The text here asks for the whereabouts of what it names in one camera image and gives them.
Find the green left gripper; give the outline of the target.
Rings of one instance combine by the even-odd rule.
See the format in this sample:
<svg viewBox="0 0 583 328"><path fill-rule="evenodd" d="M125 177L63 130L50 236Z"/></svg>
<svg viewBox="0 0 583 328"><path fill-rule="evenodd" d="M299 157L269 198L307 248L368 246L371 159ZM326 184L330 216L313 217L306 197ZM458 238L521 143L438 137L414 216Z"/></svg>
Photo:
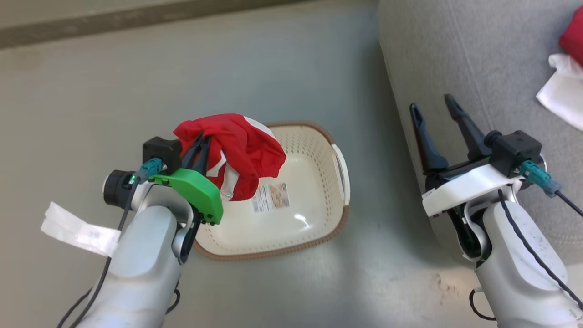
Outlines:
<svg viewBox="0 0 583 328"><path fill-rule="evenodd" d="M182 168L170 176L157 174L152 179L174 189L204 216L204 222L217 226L224 209L219 189L206 178L211 142L211 136L200 133L182 157Z"/></svg>

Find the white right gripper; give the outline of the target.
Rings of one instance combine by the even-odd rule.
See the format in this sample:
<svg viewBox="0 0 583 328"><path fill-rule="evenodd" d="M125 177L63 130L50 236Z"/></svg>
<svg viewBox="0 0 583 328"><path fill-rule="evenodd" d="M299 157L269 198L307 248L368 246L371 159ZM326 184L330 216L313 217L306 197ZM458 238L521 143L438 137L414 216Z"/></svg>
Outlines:
<svg viewBox="0 0 583 328"><path fill-rule="evenodd" d="M503 189L507 185L512 191L518 191L525 180L522 176L506 177L491 166L489 158L486 158L489 156L489 148L484 143L485 135L454 96L445 94L444 102L450 117L458 124L470 160L450 168L446 158L441 156L433 143L421 110L414 102L409 106L421 168L425 175L425 192L421 197L428 217Z"/></svg>

